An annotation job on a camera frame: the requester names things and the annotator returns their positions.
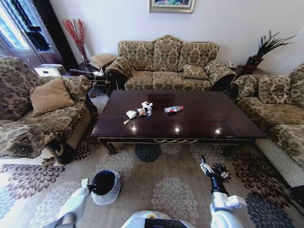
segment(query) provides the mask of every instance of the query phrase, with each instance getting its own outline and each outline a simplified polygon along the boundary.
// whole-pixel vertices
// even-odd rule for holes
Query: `sofa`
[[[265,78],[269,84],[263,89]],[[271,92],[285,102],[265,104]],[[289,76],[244,75],[229,87],[229,96],[268,135],[256,145],[291,187],[304,185],[304,64]]]
[[[56,77],[39,77],[22,60],[0,58],[0,156],[36,158],[50,146],[61,163],[73,159],[82,134],[96,115],[84,76],[64,77],[74,105],[33,115],[30,90]]]
[[[116,90],[223,91],[236,73],[214,59],[212,42],[182,42],[166,35],[152,42],[120,41],[119,57],[104,66]]]

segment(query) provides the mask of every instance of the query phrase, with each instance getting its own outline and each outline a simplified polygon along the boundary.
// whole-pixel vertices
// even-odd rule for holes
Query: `trash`
[[[144,108],[137,109],[139,116],[147,115],[146,110]]]
[[[119,173],[112,170],[102,170],[92,179],[88,188],[92,191],[92,199],[98,205],[113,203],[121,187]]]
[[[133,119],[136,116],[136,112],[132,110],[126,112],[126,114],[129,117],[129,119]]]
[[[130,120],[126,120],[123,124],[127,125],[127,123],[129,123]]]
[[[165,108],[165,113],[178,112],[184,109],[184,106],[173,106],[169,108]]]
[[[150,118],[152,115],[152,106],[153,106],[153,103],[148,103],[146,101],[142,102],[142,107],[145,109],[148,118]]]

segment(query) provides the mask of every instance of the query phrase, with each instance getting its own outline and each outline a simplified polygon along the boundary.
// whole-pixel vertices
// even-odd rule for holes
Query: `plastic bottle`
[[[184,106],[173,106],[173,107],[165,108],[165,113],[178,112],[183,109]]]

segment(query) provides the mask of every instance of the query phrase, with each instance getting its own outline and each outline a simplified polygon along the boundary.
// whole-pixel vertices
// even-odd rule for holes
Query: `coffee table leg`
[[[98,139],[98,141],[100,144],[102,144],[105,148],[108,149],[109,155],[114,155],[116,153],[116,149],[111,142],[100,138]]]

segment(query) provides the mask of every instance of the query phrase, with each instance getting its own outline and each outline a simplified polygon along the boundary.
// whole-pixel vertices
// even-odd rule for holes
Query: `framed painting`
[[[149,0],[150,12],[192,13],[194,0]]]

